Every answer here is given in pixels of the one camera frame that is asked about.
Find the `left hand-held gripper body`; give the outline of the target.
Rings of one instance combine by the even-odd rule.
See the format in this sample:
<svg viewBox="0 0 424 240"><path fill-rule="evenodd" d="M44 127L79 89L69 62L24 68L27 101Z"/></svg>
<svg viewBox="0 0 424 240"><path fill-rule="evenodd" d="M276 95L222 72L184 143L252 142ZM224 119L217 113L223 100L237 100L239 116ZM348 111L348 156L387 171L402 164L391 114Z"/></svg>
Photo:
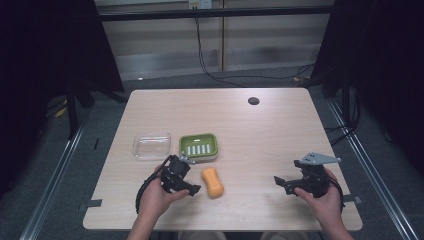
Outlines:
<svg viewBox="0 0 424 240"><path fill-rule="evenodd" d="M168 165L163 168L161 173L163 189L168 193L184 190L182 183L185 182L184 178L190 170L190 164L195 164L195 162L184 154L180 157L170 155L166 161Z"/></svg>

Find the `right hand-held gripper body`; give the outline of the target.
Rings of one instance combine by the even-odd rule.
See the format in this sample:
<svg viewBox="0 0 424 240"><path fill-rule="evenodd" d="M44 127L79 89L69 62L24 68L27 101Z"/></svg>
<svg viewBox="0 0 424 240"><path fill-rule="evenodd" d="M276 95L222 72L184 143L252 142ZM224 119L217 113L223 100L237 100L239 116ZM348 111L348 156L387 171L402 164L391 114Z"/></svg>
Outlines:
<svg viewBox="0 0 424 240"><path fill-rule="evenodd" d="M338 183L333 177L328 175L324 165L340 162L341 159L338 157L309 152L300 160L294 161L294 165L301 170L302 178L293 187L311 193L314 198L326 195L329 186L331 184L337 186Z"/></svg>

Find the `green soap dish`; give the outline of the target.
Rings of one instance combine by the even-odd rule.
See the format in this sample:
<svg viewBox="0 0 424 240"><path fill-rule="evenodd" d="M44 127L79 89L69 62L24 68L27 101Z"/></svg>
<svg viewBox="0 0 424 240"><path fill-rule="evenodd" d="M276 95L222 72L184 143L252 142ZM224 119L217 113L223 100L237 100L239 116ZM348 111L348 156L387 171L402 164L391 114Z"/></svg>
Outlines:
<svg viewBox="0 0 424 240"><path fill-rule="evenodd" d="M217 138L212 133L183 136L179 151L195 162L213 161L218 155Z"/></svg>

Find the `person's right hand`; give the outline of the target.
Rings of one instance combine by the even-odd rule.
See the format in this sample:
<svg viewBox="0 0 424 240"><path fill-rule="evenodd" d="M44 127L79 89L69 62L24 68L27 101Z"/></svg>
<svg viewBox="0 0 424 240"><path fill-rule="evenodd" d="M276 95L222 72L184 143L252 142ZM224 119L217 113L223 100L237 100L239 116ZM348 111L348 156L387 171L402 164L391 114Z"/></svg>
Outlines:
<svg viewBox="0 0 424 240"><path fill-rule="evenodd" d="M333 184L329 185L327 193L320 198L314 198L301 188L296 188L295 193L311 207L320 226L325 222L342 221L340 195Z"/></svg>

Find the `person's left hand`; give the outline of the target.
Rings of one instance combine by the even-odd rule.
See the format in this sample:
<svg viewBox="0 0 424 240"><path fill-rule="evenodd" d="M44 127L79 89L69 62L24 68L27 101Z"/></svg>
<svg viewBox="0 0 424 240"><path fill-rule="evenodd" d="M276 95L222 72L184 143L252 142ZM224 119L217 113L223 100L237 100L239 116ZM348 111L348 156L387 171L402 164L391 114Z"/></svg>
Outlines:
<svg viewBox="0 0 424 240"><path fill-rule="evenodd" d="M139 201L138 217L157 221L173 202L188 196L189 191L166 192L162 187L158 167L155 168L154 173L155 177L148 183Z"/></svg>

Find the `clear plastic container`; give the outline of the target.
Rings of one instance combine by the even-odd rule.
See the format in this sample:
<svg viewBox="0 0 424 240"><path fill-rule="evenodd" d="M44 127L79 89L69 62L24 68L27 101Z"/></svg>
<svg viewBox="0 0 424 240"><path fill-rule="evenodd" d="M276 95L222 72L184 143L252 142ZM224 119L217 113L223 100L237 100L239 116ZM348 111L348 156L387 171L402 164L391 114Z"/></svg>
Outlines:
<svg viewBox="0 0 424 240"><path fill-rule="evenodd" d="M134 138L131 153L139 160L161 160L168 156L170 145L169 133L140 133Z"/></svg>

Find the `person's right leg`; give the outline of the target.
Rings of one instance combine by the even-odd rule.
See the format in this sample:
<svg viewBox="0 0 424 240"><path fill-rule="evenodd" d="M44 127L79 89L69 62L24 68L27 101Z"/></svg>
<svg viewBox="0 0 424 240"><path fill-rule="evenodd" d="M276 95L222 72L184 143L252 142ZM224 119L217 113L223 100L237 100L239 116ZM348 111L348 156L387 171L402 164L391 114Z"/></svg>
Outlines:
<svg viewBox="0 0 424 240"><path fill-rule="evenodd" d="M260 240L317 240L304 232L264 232Z"/></svg>

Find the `person's leg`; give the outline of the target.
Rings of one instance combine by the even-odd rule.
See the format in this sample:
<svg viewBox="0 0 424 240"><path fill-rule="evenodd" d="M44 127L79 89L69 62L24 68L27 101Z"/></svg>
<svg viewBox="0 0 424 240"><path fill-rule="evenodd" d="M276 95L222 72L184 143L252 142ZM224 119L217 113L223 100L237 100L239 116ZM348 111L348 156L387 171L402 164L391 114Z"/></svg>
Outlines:
<svg viewBox="0 0 424 240"><path fill-rule="evenodd" d="M227 240L223 232L179 232L178 240Z"/></svg>
<svg viewBox="0 0 424 240"><path fill-rule="evenodd" d="M304 232L264 232L260 240L317 240Z"/></svg>

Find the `person's left leg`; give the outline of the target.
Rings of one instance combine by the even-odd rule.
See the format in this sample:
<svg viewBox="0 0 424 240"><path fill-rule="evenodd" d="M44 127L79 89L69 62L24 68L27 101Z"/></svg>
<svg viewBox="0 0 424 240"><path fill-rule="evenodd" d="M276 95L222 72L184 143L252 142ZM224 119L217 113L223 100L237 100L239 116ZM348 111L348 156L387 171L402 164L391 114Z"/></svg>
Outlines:
<svg viewBox="0 0 424 240"><path fill-rule="evenodd" d="M178 240L227 240L223 232L179 232Z"/></svg>

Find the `black metal stand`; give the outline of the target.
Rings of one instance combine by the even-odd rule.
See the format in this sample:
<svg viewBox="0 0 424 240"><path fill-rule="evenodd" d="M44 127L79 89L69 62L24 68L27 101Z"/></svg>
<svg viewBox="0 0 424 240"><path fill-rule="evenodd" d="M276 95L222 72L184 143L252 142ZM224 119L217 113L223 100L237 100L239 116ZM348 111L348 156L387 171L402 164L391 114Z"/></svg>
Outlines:
<svg viewBox="0 0 424 240"><path fill-rule="evenodd" d="M76 101L79 101L83 108L91 108L94 105L95 100L91 96L88 87L84 83L71 79L68 80L66 86L66 100L69 117L68 139L71 140L76 135L79 128L76 112Z"/></svg>

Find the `dark curtain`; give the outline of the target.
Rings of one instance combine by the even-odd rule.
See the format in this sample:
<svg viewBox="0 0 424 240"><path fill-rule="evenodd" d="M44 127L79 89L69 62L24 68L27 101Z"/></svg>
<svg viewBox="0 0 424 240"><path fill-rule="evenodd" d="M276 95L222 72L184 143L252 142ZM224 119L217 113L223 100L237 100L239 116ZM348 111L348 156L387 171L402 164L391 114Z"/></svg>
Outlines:
<svg viewBox="0 0 424 240"><path fill-rule="evenodd" d="M94 0L0 0L0 198L26 165L49 101L121 92Z"/></svg>
<svg viewBox="0 0 424 240"><path fill-rule="evenodd" d="M424 175L424 0L334 0L312 78L348 83Z"/></svg>

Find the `black horizontal metal bar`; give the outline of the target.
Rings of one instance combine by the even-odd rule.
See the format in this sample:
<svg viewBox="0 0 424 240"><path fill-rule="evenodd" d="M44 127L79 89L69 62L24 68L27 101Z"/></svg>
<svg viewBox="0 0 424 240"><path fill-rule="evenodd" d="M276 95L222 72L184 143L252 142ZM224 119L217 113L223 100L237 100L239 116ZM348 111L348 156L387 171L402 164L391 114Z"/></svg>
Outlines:
<svg viewBox="0 0 424 240"><path fill-rule="evenodd" d="M98 18L103 22L109 21L138 21L164 20L187 18L214 18L214 17L244 17L244 16L274 16L274 15L305 15L329 14L336 10L333 6L302 6L302 7L272 7L272 8L225 8L201 10L172 10L153 12L121 12L104 13Z"/></svg>

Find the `grey table edge bracket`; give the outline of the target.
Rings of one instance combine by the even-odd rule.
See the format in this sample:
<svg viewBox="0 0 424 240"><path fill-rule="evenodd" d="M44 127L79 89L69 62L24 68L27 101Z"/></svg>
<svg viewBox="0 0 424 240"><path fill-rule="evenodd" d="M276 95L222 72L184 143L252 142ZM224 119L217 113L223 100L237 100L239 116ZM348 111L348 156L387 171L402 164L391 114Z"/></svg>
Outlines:
<svg viewBox="0 0 424 240"><path fill-rule="evenodd" d="M79 212L85 212L88 208L100 207L101 205L102 205L102 200L101 199L89 200L86 203L80 204L78 206L78 211Z"/></svg>
<svg viewBox="0 0 424 240"><path fill-rule="evenodd" d="M349 195L343 196L343 202L344 203L353 202L354 204L358 205L358 204L361 204L363 200L360 196L354 196L352 194L349 194Z"/></svg>

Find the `metal floor rail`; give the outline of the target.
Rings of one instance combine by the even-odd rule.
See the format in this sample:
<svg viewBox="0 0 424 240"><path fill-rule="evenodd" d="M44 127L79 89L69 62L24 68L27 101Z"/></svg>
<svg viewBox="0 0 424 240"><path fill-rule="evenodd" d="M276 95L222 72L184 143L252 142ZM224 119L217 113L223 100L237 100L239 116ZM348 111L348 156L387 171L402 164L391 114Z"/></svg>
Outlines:
<svg viewBox="0 0 424 240"><path fill-rule="evenodd" d="M402 240L419 240L411 222L388 189L356 133L348 129L339 105L333 99L328 100L328 105Z"/></svg>
<svg viewBox="0 0 424 240"><path fill-rule="evenodd" d="M74 135L67 141L65 149L47 184L47 187L28 223L26 224L19 240L37 240L84 130L85 123L82 123L77 128Z"/></svg>

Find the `white wall power outlet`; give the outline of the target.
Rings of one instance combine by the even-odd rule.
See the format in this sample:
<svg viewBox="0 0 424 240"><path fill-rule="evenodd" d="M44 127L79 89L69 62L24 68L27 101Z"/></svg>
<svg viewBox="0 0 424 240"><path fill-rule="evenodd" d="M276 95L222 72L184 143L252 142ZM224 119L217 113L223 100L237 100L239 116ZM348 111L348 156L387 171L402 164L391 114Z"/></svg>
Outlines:
<svg viewBox="0 0 424 240"><path fill-rule="evenodd" d="M192 10L212 8L212 0L188 0L188 4Z"/></svg>

